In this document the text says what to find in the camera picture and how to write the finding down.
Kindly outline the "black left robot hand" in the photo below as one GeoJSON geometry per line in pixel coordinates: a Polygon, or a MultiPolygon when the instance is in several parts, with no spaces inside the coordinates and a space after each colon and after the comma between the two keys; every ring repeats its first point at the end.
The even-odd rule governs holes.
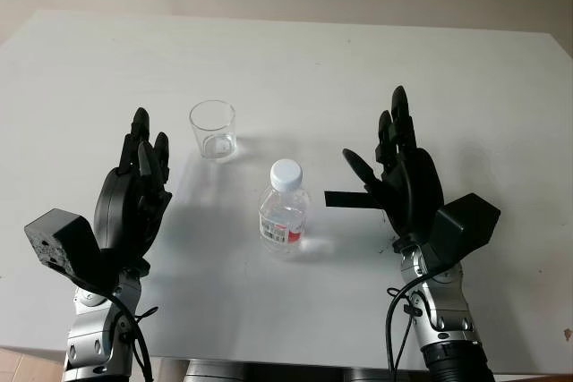
{"type": "Polygon", "coordinates": [[[140,107],[124,137],[119,165],[107,175],[94,215],[99,248],[117,266],[137,267],[158,234],[172,199],[169,140],[164,132],[150,144],[150,117],[140,107]]]}

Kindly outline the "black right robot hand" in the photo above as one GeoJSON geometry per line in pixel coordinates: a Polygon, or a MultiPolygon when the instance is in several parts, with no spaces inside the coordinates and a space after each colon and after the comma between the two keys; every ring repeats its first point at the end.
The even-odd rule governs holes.
{"type": "Polygon", "coordinates": [[[402,86],[393,91],[391,109],[381,113],[378,139],[375,158],[383,167],[380,177],[353,150],[343,149],[343,157],[386,213],[398,239],[421,240],[429,233],[435,213],[444,205],[444,197],[431,155],[416,144],[413,118],[402,86]]]}

